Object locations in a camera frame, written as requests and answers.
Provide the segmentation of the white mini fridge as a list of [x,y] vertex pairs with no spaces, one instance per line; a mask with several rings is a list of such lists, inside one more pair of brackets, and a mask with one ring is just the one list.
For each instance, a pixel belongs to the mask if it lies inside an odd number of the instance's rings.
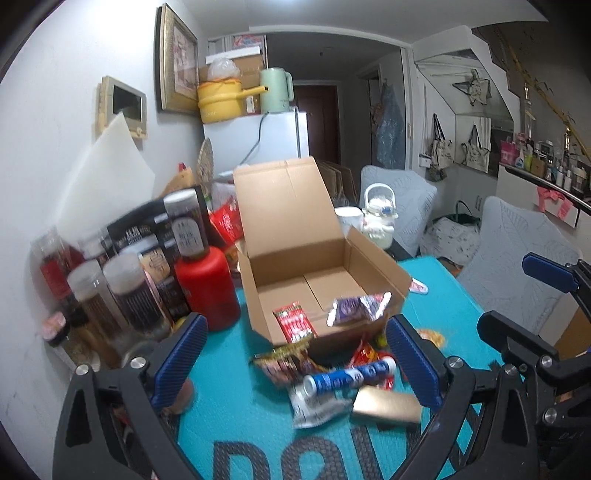
[[223,176],[242,165],[308,157],[308,113],[296,108],[204,125],[211,140],[213,173]]

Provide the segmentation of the green electric kettle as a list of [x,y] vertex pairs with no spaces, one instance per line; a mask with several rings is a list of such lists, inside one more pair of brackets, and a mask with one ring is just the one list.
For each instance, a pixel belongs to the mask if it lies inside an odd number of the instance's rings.
[[266,87],[260,95],[260,110],[266,113],[283,113],[290,110],[294,101],[294,82],[290,72],[274,67],[259,72],[259,85]]

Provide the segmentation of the packaged yellow waffle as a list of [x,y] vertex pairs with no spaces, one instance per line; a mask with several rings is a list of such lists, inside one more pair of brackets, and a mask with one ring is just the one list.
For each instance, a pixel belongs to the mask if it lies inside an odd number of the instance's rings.
[[431,341],[439,349],[446,344],[446,338],[440,332],[431,329],[418,329],[417,332],[422,339]]

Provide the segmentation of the large red gold snack bag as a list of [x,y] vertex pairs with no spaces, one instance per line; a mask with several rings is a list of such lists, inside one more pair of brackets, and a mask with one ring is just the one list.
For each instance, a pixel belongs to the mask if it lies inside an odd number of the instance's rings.
[[[367,365],[379,360],[384,360],[386,358],[394,359],[390,353],[385,351],[377,351],[369,341],[362,339],[359,346],[356,347],[355,352],[353,352],[353,356],[351,359],[349,359],[349,363],[346,367],[353,368],[361,365]],[[394,376],[384,378],[384,380],[377,383],[376,386],[383,390],[393,390]]]

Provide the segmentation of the dark colourful snack bag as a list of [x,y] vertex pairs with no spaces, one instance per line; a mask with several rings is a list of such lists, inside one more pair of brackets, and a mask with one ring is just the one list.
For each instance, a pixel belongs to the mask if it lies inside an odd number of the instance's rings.
[[308,354],[310,342],[303,340],[283,345],[272,352],[256,355],[250,364],[259,368],[277,388],[287,388],[300,383],[305,376],[328,371]]

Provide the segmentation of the yellow pot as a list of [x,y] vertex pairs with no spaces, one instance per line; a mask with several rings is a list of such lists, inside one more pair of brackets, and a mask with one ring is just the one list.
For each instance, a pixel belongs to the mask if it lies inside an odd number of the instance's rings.
[[266,93],[266,86],[243,89],[238,78],[208,81],[197,87],[197,107],[204,124],[232,120],[245,115],[245,99]]

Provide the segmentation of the white foam board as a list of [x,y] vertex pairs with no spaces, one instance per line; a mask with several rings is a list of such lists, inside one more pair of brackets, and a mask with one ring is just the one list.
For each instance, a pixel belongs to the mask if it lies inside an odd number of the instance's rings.
[[59,235],[75,245],[152,197],[155,181],[123,115],[92,145],[68,187],[57,216]]

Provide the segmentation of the blue tablet tube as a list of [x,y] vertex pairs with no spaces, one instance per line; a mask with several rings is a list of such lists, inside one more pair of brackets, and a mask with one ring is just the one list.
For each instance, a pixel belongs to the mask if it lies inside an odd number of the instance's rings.
[[396,370],[396,361],[386,358],[358,367],[307,375],[303,380],[304,394],[311,398],[342,389],[356,389],[394,376]]

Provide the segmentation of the cream robot-shaped kettle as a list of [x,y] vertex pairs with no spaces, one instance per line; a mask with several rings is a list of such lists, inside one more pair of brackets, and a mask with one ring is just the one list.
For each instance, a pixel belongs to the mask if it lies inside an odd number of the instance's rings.
[[394,242],[398,219],[394,190],[385,183],[373,183],[363,192],[362,233],[383,250]]

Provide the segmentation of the red plastic container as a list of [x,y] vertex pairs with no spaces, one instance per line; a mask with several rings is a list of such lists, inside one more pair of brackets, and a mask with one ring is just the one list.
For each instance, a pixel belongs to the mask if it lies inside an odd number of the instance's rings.
[[238,321],[238,297],[221,250],[211,247],[197,260],[179,258],[174,269],[190,308],[204,315],[209,330],[228,329]]

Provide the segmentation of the gold green small box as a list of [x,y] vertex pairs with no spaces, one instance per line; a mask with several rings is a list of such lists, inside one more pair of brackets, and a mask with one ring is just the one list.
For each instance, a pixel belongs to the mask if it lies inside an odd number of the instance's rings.
[[353,403],[353,416],[379,423],[419,425],[422,405],[412,394],[363,386]]

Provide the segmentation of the silver purple triangular snack bag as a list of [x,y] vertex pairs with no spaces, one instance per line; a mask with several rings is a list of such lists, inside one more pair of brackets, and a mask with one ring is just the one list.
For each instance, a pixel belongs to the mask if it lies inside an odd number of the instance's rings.
[[391,292],[384,292],[335,299],[327,316],[327,325],[334,327],[359,321],[375,322],[384,315],[392,298]]

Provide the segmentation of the silver grey foil packet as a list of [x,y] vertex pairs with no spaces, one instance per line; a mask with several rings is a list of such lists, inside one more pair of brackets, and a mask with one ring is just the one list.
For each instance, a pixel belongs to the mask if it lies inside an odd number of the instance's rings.
[[301,385],[288,390],[293,410],[294,429],[311,429],[349,412],[353,406],[351,399],[338,398],[329,393],[308,398]]

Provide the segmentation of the pink white flat packet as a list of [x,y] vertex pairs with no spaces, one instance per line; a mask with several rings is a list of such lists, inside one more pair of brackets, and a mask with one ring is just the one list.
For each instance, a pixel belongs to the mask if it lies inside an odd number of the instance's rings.
[[416,278],[413,278],[409,291],[415,294],[427,295],[429,293],[429,287]]

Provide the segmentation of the woven round fan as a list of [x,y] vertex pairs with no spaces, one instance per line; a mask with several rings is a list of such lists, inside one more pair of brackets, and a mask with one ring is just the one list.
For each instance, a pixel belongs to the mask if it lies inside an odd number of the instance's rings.
[[197,185],[201,187],[204,197],[211,196],[211,185],[213,179],[213,150],[211,139],[205,138],[200,146],[197,157],[197,166],[194,173]]

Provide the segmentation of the gold framed picture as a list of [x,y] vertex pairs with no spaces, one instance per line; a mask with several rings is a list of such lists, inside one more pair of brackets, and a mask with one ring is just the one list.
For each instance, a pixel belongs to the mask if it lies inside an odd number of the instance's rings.
[[156,16],[156,75],[160,109],[197,114],[197,37],[167,3]]

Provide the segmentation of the red green snack packet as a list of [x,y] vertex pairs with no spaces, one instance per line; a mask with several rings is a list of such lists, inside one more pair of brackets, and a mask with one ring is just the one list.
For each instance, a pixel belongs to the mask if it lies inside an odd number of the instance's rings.
[[317,337],[311,320],[308,319],[304,308],[298,302],[277,308],[273,311],[273,316],[276,318],[287,343],[297,343],[304,339]]

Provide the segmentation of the open cardboard box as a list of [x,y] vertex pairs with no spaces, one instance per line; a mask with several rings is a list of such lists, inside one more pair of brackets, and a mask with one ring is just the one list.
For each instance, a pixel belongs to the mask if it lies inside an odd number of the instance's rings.
[[[358,230],[342,232],[314,158],[239,167],[233,181],[245,235],[242,289],[259,336],[286,344],[274,311],[297,303],[317,335],[312,350],[337,351],[401,313],[411,276]],[[392,299],[377,321],[328,325],[336,299],[385,292]]]

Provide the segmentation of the wall intercom panel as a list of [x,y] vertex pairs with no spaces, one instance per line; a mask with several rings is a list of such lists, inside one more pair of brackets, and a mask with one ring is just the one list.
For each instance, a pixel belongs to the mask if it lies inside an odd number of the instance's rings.
[[146,95],[113,77],[104,76],[98,90],[98,132],[102,133],[119,114],[132,138],[147,138]]

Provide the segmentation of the teal bubble mat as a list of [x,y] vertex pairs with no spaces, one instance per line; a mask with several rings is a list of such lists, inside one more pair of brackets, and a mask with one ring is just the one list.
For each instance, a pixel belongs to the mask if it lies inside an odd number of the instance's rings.
[[399,314],[391,294],[335,301],[322,326],[375,326],[391,351],[353,364],[315,355],[321,339],[304,332],[311,318],[294,311],[297,338],[273,347],[242,316],[211,333],[190,379],[192,407],[180,421],[178,443],[202,479],[392,479],[408,460],[410,429],[425,447],[442,432],[450,411],[450,444],[466,444],[470,428],[455,408],[446,380],[486,372],[500,355],[477,331],[481,308],[432,257],[403,269],[426,287],[411,293]]

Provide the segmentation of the tall clear spice jar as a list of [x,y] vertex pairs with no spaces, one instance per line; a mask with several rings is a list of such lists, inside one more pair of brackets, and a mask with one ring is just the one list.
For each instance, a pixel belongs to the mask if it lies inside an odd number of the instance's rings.
[[169,336],[171,327],[146,273],[133,253],[108,260],[103,275],[121,312],[139,334],[155,341]]

